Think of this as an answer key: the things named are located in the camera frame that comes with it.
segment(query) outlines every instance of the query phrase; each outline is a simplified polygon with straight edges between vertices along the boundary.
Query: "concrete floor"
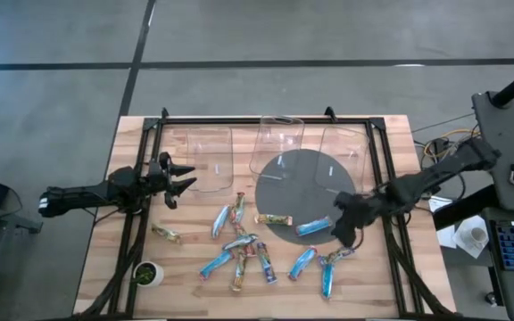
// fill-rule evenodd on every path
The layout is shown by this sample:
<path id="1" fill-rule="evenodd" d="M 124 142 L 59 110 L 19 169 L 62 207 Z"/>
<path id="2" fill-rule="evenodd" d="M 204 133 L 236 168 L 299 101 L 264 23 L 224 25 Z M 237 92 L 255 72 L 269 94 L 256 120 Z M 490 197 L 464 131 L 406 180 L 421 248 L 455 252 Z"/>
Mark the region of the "concrete floor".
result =
<path id="1" fill-rule="evenodd" d="M 0 0 L 0 63 L 131 62 L 146 0 Z M 159 0 L 144 61 L 514 58 L 514 0 Z M 37 217 L 48 185 L 104 176 L 127 70 L 0 71 L 0 182 Z M 471 112 L 470 96 L 510 66 L 141 70 L 130 115 L 408 114 L 421 128 Z M 472 117 L 419 131 L 426 141 Z M 489 184 L 468 176 L 468 192 Z M 448 183 L 442 195 L 458 194 Z M 0 320 L 70 314 L 91 217 L 18 234 L 0 277 Z M 446 262 L 459 312 L 504 319 L 482 301 L 486 269 Z"/>

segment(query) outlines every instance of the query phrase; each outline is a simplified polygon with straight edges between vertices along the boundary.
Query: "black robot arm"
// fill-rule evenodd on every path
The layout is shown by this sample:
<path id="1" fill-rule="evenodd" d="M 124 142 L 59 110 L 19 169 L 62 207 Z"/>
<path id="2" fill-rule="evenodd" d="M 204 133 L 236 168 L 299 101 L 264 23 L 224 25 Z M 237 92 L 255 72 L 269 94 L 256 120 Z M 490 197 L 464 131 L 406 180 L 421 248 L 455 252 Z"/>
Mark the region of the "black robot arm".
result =
<path id="1" fill-rule="evenodd" d="M 127 214 L 139 212 L 148 197 L 164 193 L 166 205 L 177 207 L 175 196 L 180 196 L 196 180 L 195 177 L 172 181 L 172 176 L 182 176 L 195 168 L 175 165 L 163 152 L 158 163 L 150 165 L 148 174 L 141 177 L 130 166 L 116 169 L 98 185 L 81 187 L 48 187 L 39 198 L 39 213 L 46 218 L 62 215 L 69 210 L 117 206 Z"/>
<path id="2" fill-rule="evenodd" d="M 464 171 L 488 170 L 501 156 L 486 141 L 470 138 L 457 152 L 417 174 L 404 175 L 377 187 L 370 195 L 341 192 L 335 199 L 343 216 L 336 221 L 332 235 L 343 246 L 351 247 L 356 239 L 355 229 L 372 224 L 376 218 L 410 212 L 421 195 Z"/>

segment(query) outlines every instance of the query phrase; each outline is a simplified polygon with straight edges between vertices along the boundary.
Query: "clear plastic bin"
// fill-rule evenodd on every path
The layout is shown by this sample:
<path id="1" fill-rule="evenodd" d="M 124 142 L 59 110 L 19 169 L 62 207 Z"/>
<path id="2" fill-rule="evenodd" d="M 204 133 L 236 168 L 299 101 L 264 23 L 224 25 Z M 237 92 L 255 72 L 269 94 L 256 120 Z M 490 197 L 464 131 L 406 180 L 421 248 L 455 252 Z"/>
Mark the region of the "clear plastic bin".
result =
<path id="1" fill-rule="evenodd" d="M 288 156 L 283 153 L 301 149 L 303 131 L 304 123 L 301 119 L 286 116 L 261 117 L 253 157 L 249 164 L 253 178 L 261 177 L 263 169 L 269 164 L 274 169 L 268 168 L 267 178 L 289 178 L 298 160 L 296 153 Z"/>
<path id="2" fill-rule="evenodd" d="M 344 174 L 341 173 L 342 167 L 354 183 L 354 192 L 363 193 L 368 148 L 369 139 L 360 131 L 338 127 L 325 128 L 317 161 L 317 184 L 334 192 L 343 191 L 343 179 L 337 177 Z"/>
<path id="3" fill-rule="evenodd" d="M 233 185 L 231 128 L 190 128 L 187 131 L 187 164 L 197 177 L 188 189 L 196 196 L 222 196 Z"/>

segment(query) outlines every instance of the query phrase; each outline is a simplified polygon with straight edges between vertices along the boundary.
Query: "gray disc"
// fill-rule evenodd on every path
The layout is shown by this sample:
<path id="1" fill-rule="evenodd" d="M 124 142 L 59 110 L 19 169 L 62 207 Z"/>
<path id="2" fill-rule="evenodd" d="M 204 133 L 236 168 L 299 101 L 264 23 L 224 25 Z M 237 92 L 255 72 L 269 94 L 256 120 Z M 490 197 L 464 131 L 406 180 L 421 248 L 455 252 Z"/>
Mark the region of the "gray disc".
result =
<path id="1" fill-rule="evenodd" d="M 314 245 L 334 240 L 330 231 L 342 212 L 333 201 L 340 191 L 355 191 L 346 169 L 332 157 L 313 150 L 289 151 L 281 156 L 282 162 L 276 157 L 261 172 L 255 187 L 257 210 L 261 214 L 292 216 L 292 226 L 268 225 L 275 235 L 290 243 Z M 296 226 L 326 215 L 332 218 L 333 226 L 309 235 L 296 234 Z"/>

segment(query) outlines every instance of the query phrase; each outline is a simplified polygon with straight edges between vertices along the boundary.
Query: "wooden table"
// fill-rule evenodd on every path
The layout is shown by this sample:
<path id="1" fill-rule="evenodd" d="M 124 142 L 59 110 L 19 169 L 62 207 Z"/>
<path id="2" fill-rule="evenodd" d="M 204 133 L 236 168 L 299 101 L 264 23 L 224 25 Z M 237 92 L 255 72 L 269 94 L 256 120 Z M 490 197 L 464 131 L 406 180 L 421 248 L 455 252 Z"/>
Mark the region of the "wooden table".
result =
<path id="1" fill-rule="evenodd" d="M 143 117 L 123 117 L 114 140 L 108 172 L 133 166 L 143 123 Z M 389 144 L 393 154 L 396 175 L 419 171 L 418 158 L 412 142 L 406 116 L 385 116 Z M 319 149 L 324 125 L 307 125 L 303 148 Z M 339 127 L 357 129 L 354 125 Z M 256 225 L 254 204 L 255 181 L 249 169 L 256 126 L 232 126 L 234 149 L 234 191 L 246 193 L 243 225 L 249 233 L 256 233 L 268 245 L 269 255 L 278 282 L 265 283 L 258 259 L 249 259 L 243 290 L 231 292 L 229 284 L 234 275 L 235 261 L 214 271 L 208 281 L 199 279 L 199 269 L 218 256 L 223 243 L 233 240 L 233 227 L 226 225 L 219 240 L 211 239 L 211 225 L 221 207 L 235 200 L 235 195 L 195 198 L 186 192 L 178 199 L 178 208 L 169 210 L 163 196 L 153 198 L 150 222 L 161 222 L 182 234 L 184 244 L 168 243 L 150 232 L 146 236 L 144 259 L 164 268 L 161 286 L 138 289 L 135 317 L 156 318 L 312 318 L 312 317 L 397 317 L 394 288 L 388 265 L 382 223 L 365 229 L 364 244 L 355 254 L 336 264 L 333 297 L 323 300 L 320 295 L 320 267 L 311 263 L 297 282 L 290 281 L 286 273 L 295 259 L 304 251 L 302 245 L 291 244 L 275 236 L 264 225 Z M 385 169 L 382 146 L 376 137 L 381 168 Z M 165 126 L 162 133 L 162 151 L 172 155 L 175 163 L 185 164 L 187 157 L 187 126 Z M 147 151 L 151 150 L 152 140 Z M 365 173 L 365 188 L 374 186 L 369 166 Z M 110 212 L 103 208 L 98 217 Z M 110 217 L 99 223 L 92 233 L 76 300 L 75 312 L 84 310 L 104 288 L 114 272 L 124 217 Z M 452 291 L 445 271 L 442 253 L 435 236 L 432 217 L 423 210 L 414 210 L 408 226 L 416 269 L 431 291 L 448 309 L 455 310 Z M 334 240 L 317 246 L 320 254 L 338 248 Z M 403 288 L 410 307 L 408 282 L 403 277 Z M 126 301 L 123 288 L 120 302 Z"/>

